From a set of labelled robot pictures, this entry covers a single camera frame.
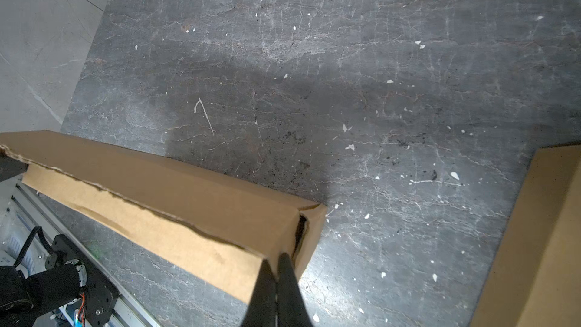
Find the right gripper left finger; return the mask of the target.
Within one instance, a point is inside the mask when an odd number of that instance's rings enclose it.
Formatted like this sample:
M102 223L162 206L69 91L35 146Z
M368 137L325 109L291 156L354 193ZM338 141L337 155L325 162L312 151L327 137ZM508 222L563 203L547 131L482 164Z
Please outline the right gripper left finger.
M277 284L272 268L263 260L251 300L240 327L275 327Z

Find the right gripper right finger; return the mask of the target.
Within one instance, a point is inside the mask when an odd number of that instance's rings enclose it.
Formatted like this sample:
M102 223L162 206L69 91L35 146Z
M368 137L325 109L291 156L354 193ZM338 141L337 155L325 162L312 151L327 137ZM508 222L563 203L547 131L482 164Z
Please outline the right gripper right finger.
M278 326L313 327L302 298L291 257L283 253L278 260Z

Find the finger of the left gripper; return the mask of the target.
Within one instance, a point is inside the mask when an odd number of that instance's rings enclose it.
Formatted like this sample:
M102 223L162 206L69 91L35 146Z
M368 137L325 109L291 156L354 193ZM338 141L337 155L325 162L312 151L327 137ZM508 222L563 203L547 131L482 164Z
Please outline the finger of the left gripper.
M0 154L0 182L19 176L27 171L28 165L9 157L4 151Z

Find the brown cardboard sheet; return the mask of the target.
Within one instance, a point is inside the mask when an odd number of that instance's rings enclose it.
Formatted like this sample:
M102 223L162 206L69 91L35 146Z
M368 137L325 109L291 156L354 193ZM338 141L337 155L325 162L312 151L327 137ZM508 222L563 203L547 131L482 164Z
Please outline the brown cardboard sheet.
M3 133L24 184L248 302L263 261L303 274L327 208L187 163L52 131Z

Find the brown cardboard box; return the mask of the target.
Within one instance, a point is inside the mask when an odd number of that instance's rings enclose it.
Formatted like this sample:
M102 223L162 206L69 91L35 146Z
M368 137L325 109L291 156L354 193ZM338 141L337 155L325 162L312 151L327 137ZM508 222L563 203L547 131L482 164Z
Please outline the brown cardboard box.
M534 155L472 326L580 324L580 147Z

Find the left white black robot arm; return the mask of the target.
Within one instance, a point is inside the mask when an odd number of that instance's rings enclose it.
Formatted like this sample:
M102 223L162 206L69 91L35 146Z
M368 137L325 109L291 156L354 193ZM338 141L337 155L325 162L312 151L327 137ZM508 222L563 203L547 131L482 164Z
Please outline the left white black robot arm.
M2 326L32 326L39 317L77 298L81 299L80 313L84 314L83 277L77 265L59 260L51 269L28 277L18 269L35 239L49 257L61 256L48 242L41 226L31 229L14 263L1 267Z

